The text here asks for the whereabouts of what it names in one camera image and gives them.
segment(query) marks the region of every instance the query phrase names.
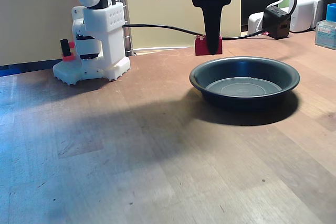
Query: red servo part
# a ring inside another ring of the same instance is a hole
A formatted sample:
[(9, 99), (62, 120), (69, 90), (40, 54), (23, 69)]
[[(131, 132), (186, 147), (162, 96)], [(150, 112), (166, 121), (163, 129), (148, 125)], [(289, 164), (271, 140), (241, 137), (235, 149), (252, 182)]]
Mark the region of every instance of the red servo part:
[[(221, 55), (223, 53), (223, 44), (222, 44), (222, 38), (219, 37), (218, 42), (218, 50), (216, 52), (216, 55)], [(210, 55), (210, 52), (208, 50), (208, 46), (206, 45), (206, 37), (205, 35), (202, 36), (196, 36), (195, 37), (195, 54), (196, 56), (200, 55)]]

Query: beige wall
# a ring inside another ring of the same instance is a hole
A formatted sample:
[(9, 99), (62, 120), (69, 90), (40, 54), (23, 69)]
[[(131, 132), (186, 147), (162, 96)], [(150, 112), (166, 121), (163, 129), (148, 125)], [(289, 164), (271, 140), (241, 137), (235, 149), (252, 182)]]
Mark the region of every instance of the beige wall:
[(0, 65), (61, 58), (77, 0), (0, 0)]
[[(128, 0), (132, 23), (179, 26), (204, 32), (201, 9), (191, 0)], [(59, 59), (60, 39), (72, 39), (71, 8), (77, 0), (0, 0), (0, 66)], [(224, 7), (222, 31), (240, 34), (240, 0)], [(133, 28), (135, 48), (188, 46), (194, 37), (158, 28)]]
[[(177, 26), (204, 33), (202, 10), (191, 0), (128, 0), (131, 23)], [(241, 0), (233, 0), (223, 8), (222, 35), (239, 36), (241, 32)], [(134, 48), (191, 46), (194, 36), (160, 28), (132, 28)]]

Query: table surface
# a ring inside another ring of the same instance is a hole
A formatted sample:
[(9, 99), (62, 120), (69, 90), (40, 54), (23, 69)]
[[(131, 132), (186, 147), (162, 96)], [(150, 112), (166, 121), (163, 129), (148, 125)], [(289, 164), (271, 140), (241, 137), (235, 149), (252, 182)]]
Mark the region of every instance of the table surface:
[[(0, 223), (335, 223), (336, 52), (314, 33), (131, 58), (67, 86), (51, 70), (0, 78)], [(301, 83), (264, 114), (232, 114), (188, 80), (202, 62), (261, 56)]]

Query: black power supply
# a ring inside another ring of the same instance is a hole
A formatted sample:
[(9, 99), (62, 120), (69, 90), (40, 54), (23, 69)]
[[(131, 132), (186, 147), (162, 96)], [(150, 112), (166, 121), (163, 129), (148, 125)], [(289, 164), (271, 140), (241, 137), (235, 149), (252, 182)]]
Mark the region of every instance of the black power supply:
[(268, 35), (274, 39), (283, 39), (289, 35), (290, 17), (279, 7), (266, 8), (262, 24), (262, 28), (268, 28)]

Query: bowl rim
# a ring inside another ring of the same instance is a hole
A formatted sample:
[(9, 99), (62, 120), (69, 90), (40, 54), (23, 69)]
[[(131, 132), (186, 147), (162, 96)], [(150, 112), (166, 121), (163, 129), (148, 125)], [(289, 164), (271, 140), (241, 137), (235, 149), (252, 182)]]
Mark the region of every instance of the bowl rim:
[[(197, 71), (199, 71), (200, 69), (202, 69), (203, 67), (205, 67), (207, 65), (212, 65), (213, 63), (218, 62), (218, 61), (231, 61), (231, 60), (234, 60), (234, 61), (236, 61), (236, 60), (258, 60), (258, 61), (263, 61), (263, 62), (276, 63), (277, 65), (282, 65), (293, 76), (293, 82), (287, 88), (282, 89), (282, 90), (280, 90), (278, 92), (275, 92), (275, 93), (255, 95), (255, 96), (250, 96), (250, 97), (239, 97), (239, 96), (235, 96), (235, 95), (224, 95), (224, 94), (221, 94), (221, 93), (218, 93), (218, 92), (209, 91), (209, 90), (203, 88), (196, 81), (195, 73)], [(276, 95), (281, 95), (281, 94), (284, 94), (284, 93), (286, 93), (290, 90), (293, 90), (300, 82), (300, 74), (294, 67), (292, 67), (291, 65), (288, 65), (287, 63), (284, 63), (282, 61), (279, 61), (279, 60), (274, 60), (274, 59), (269, 59), (269, 58), (264, 58), (264, 57), (255, 57), (255, 56), (237, 56), (237, 57), (226, 57), (226, 58), (214, 59), (214, 60), (207, 61), (203, 64), (200, 64), (191, 71), (191, 73), (189, 75), (189, 80), (190, 80), (191, 84), (196, 89), (200, 90), (202, 93), (204, 92), (204, 93), (211, 94), (211, 95), (218, 95), (218, 96), (223, 97), (223, 98), (225, 97), (225, 98), (237, 98), (237, 99), (253, 99), (253, 98), (269, 98), (269, 97), (273, 97), (273, 96), (276, 96)]]

